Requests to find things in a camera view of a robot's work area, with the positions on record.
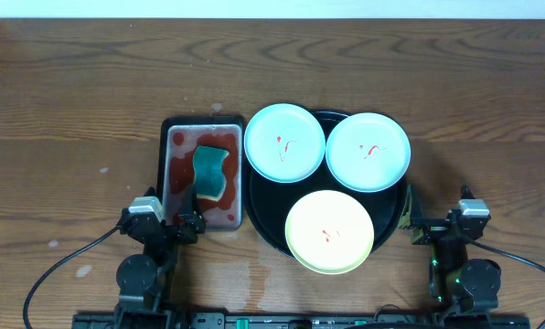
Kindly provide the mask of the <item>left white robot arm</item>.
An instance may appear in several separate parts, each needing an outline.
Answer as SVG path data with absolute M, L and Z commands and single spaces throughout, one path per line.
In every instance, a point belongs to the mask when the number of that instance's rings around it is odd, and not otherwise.
M 170 302 L 170 290 L 179 248 L 195 244 L 206 231 L 196 188 L 185 191 L 182 222 L 168 226 L 161 201 L 151 187 L 122 211 L 116 227 L 121 234 L 144 245 L 120 264 L 116 281 L 120 288 L 115 328 L 173 328 L 190 326 L 190 316 Z

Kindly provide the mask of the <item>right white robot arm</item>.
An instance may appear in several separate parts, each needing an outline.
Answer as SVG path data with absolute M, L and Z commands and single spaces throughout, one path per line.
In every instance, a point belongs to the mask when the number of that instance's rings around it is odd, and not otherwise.
M 407 187 L 399 227 L 412 231 L 413 245 L 431 249 L 430 295 L 439 305 L 430 311 L 430 321 L 439 327 L 490 328 L 489 311 L 498 307 L 501 269 L 492 260 L 470 259 L 467 246 L 483 236 L 491 219 L 482 199 L 467 186 L 445 218 L 428 218 L 412 186 Z

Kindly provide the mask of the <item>green and yellow sponge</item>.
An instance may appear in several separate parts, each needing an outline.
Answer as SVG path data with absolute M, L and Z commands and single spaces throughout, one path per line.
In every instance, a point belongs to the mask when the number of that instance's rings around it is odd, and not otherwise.
M 194 186 L 199 198 L 219 200 L 225 191 L 227 179 L 222 166 L 229 152 L 224 149 L 199 146 L 193 156 Z

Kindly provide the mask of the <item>yellow plate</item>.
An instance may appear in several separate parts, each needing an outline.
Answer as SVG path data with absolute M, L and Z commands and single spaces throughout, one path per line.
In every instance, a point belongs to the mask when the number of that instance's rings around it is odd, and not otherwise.
M 284 234 L 289 250 L 307 269 L 326 275 L 354 270 L 370 254 L 374 225 L 352 196 L 321 190 L 301 197 L 290 209 Z

